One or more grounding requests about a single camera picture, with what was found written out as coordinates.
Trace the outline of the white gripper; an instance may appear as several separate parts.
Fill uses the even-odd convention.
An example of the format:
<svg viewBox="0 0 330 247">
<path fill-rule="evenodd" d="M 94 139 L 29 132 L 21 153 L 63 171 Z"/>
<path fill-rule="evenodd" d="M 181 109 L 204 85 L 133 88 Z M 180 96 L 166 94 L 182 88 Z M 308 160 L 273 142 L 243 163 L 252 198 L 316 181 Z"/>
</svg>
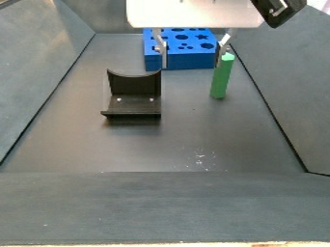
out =
<svg viewBox="0 0 330 247">
<path fill-rule="evenodd" d="M 249 0 L 126 0 L 128 23 L 133 28 L 153 28 L 154 50 L 166 67 L 164 27 L 256 28 L 263 18 Z M 216 46 L 216 63 L 226 52 L 230 35 L 224 34 Z"/>
</svg>

